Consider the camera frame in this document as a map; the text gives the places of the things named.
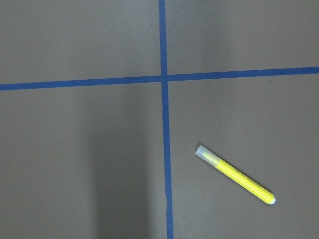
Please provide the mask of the yellow highlighter pen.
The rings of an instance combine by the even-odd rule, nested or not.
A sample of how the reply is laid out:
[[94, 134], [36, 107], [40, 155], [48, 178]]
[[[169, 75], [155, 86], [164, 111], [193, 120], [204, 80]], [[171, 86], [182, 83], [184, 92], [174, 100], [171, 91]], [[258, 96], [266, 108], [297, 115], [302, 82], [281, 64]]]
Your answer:
[[203, 159], [205, 162], [215, 167], [221, 173], [229, 177], [231, 180], [239, 184], [241, 187], [249, 191], [251, 194], [259, 198], [268, 205], [276, 202], [274, 194], [250, 179], [248, 176], [240, 172], [235, 167], [200, 145], [195, 151], [195, 155]]

